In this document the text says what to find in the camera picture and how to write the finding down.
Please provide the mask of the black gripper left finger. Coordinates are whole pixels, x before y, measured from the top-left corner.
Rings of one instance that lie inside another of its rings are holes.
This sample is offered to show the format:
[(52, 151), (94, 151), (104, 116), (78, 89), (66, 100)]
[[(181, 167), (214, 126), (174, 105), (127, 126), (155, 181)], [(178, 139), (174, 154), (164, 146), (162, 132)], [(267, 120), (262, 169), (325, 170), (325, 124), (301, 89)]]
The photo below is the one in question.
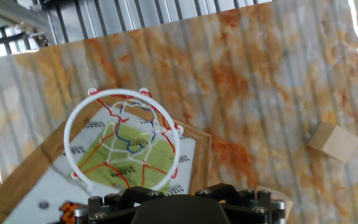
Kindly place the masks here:
[(74, 209), (74, 224), (130, 223), (137, 211), (136, 204), (162, 197), (163, 192), (144, 187), (131, 187), (122, 194), (110, 193), (104, 197), (95, 195), (86, 205)]

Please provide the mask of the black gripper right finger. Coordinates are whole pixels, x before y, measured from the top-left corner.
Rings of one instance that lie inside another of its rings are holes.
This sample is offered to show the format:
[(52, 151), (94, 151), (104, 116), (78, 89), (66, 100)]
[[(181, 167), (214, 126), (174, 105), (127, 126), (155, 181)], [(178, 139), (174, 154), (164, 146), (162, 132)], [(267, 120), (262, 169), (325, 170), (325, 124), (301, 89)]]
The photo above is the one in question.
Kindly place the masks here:
[(230, 184), (216, 184), (197, 190), (196, 197), (214, 200), (229, 223), (285, 224), (285, 200), (270, 189), (236, 190)]

